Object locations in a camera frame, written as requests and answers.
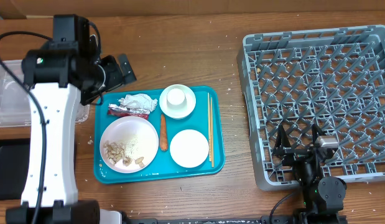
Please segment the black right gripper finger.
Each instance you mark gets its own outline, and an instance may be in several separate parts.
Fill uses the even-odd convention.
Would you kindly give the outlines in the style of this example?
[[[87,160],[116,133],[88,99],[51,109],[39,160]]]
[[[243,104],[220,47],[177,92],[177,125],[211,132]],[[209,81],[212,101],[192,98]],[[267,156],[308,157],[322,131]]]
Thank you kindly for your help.
[[[321,139],[318,139],[320,136],[325,136],[325,132],[317,125],[312,125],[312,143],[316,147],[322,147]]]
[[[282,124],[278,126],[277,138],[274,148],[279,149],[280,147],[291,147],[289,139]]]

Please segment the small white cup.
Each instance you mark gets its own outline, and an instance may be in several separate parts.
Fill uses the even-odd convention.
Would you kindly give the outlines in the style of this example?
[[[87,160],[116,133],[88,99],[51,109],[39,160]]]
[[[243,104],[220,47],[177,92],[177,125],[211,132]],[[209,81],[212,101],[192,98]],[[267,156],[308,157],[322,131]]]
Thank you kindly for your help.
[[[185,93],[179,88],[172,88],[167,94],[167,102],[172,107],[181,107],[186,100]]]

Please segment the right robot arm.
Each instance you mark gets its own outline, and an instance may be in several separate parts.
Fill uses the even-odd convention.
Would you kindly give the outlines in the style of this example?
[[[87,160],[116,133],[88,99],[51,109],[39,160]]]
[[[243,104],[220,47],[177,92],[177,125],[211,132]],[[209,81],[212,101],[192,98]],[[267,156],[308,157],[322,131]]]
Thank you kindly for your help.
[[[339,143],[333,136],[326,135],[318,125],[312,125],[312,143],[306,149],[293,148],[283,125],[279,125],[276,144],[272,154],[281,158],[283,166],[291,166],[292,173],[300,185],[295,192],[276,203],[269,215],[269,223],[346,223],[346,217],[339,216],[347,184],[338,177],[325,176],[321,163],[331,159]],[[304,208],[293,211],[291,217],[274,218],[276,208],[285,200],[301,192]]]

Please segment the large white plate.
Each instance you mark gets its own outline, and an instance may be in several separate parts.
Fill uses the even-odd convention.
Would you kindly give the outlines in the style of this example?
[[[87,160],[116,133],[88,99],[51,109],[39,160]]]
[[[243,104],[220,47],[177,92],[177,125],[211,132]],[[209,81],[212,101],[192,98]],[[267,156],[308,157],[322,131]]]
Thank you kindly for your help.
[[[113,121],[103,132],[100,144],[103,162],[113,171],[132,174],[154,160],[159,136],[148,120],[127,116]]]

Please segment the white tissue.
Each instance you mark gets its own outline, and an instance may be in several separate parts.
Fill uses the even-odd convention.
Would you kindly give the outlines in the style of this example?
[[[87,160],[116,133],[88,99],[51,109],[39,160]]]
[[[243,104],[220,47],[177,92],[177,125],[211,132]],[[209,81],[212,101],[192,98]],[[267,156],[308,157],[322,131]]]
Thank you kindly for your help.
[[[126,95],[118,100],[121,106],[130,109],[143,109],[154,111],[157,106],[157,99],[152,99],[149,95],[139,93],[136,95]]]

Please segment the rice and peanut scraps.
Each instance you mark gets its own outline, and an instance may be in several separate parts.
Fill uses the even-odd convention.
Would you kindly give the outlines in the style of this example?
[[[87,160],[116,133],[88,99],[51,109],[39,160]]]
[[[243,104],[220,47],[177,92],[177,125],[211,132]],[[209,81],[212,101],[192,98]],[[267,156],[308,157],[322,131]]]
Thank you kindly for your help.
[[[132,164],[141,168],[145,167],[144,146],[137,134],[118,141],[105,141],[103,148],[105,156],[112,165],[121,162],[124,167],[129,167]]]

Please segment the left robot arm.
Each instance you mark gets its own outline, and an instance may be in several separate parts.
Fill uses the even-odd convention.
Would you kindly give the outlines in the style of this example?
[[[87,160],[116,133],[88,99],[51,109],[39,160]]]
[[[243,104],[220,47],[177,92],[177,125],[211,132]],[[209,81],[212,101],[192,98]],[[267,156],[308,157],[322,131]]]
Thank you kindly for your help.
[[[80,105],[101,105],[103,93],[136,80],[125,55],[101,57],[93,22],[56,15],[53,35],[22,60],[31,111],[29,167],[21,205],[7,223],[128,223],[124,212],[80,200],[75,180],[75,122]]]

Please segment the red foil snack wrapper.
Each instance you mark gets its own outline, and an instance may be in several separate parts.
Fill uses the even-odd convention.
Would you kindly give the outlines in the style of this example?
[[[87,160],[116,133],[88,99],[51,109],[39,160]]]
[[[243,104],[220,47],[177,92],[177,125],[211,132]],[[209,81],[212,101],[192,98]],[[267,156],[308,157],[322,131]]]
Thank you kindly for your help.
[[[148,119],[150,113],[151,112],[146,109],[127,108],[125,106],[119,106],[116,104],[109,104],[107,112],[108,115],[117,116],[119,118],[125,116],[137,116],[144,119]]]

